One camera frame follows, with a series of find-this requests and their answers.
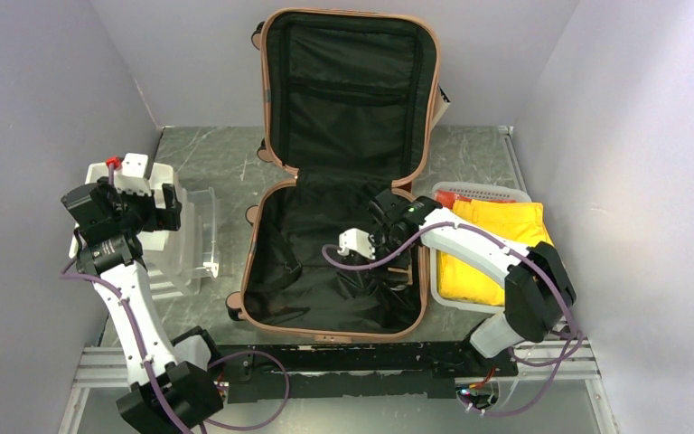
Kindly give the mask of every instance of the suitcase wheel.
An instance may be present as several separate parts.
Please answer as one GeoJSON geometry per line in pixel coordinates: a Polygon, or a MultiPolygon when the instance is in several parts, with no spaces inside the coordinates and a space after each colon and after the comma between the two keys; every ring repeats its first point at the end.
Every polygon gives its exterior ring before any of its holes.
{"type": "Polygon", "coordinates": [[[251,45],[254,45],[254,48],[257,50],[259,47],[262,46],[262,27],[265,26],[265,22],[261,22],[257,24],[257,30],[254,31],[254,33],[251,34],[251,45]]]}
{"type": "Polygon", "coordinates": [[[240,293],[233,292],[225,298],[225,307],[228,309],[228,316],[233,321],[244,321],[241,317],[243,310],[240,308],[240,293]]]}
{"type": "Polygon", "coordinates": [[[259,211],[259,205],[251,205],[246,210],[246,222],[249,222],[251,226],[254,226],[254,222],[257,221],[257,212],[259,211]]]}
{"type": "Polygon", "coordinates": [[[264,161],[265,163],[271,163],[273,161],[270,152],[267,151],[267,146],[265,146],[265,139],[262,139],[262,143],[259,144],[259,149],[257,149],[257,157],[264,161]]]}

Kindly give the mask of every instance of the suitcase strap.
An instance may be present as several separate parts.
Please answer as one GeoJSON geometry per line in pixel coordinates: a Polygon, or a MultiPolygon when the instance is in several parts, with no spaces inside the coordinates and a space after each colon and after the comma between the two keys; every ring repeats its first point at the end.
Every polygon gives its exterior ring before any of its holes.
{"type": "Polygon", "coordinates": [[[294,252],[288,246],[286,238],[280,233],[272,223],[270,219],[262,219],[261,226],[259,227],[267,236],[269,241],[276,246],[276,248],[283,254],[286,263],[283,264],[286,269],[286,274],[265,282],[264,292],[278,291],[283,288],[288,288],[302,275],[302,264],[296,259],[294,252]]]}

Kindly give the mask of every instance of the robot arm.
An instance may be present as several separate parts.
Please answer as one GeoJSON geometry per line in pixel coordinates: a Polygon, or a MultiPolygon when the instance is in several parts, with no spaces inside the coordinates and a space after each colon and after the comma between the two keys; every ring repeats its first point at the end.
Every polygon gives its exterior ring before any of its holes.
{"type": "Polygon", "coordinates": [[[131,390],[117,401],[123,419],[139,432],[178,433],[222,409],[214,384],[222,366],[209,368],[221,355],[199,327],[169,341],[155,311],[137,234],[178,231],[182,204],[175,177],[148,180],[146,167],[147,156],[128,154],[115,186],[103,176],[62,197],[78,224],[73,256],[79,273],[63,276],[93,282],[116,327],[131,390]],[[174,426],[174,418],[186,428],[174,426]]]}
{"type": "Polygon", "coordinates": [[[380,264],[420,239],[422,245],[454,255],[504,288],[504,312],[483,321],[469,336],[470,344],[486,358],[522,341],[541,342],[563,316],[563,308],[576,301],[557,251],[545,242],[529,246],[505,240],[424,196],[408,203],[388,190],[371,201],[369,211],[378,228],[372,233],[344,232],[340,255],[355,252],[380,264]],[[541,274],[549,277],[553,288],[541,274]]]}

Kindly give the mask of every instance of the suitcase lid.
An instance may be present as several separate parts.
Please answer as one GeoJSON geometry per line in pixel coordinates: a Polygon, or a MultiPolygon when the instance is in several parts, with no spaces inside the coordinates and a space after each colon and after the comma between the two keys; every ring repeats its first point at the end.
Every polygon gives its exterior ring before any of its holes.
{"type": "Polygon", "coordinates": [[[427,161],[435,34],[417,18],[284,9],[261,34],[265,139],[273,161],[411,182],[427,161]]]}

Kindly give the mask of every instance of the yellow shirt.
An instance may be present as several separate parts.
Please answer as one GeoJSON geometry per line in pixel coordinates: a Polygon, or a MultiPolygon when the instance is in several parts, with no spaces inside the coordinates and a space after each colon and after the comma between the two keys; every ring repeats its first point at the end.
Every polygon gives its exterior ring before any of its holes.
{"type": "MultiPolygon", "coordinates": [[[[454,214],[507,240],[534,246],[552,244],[541,203],[454,202],[454,214]]],[[[437,292],[443,298],[504,306],[504,290],[480,271],[453,256],[437,253],[437,292]]]]}

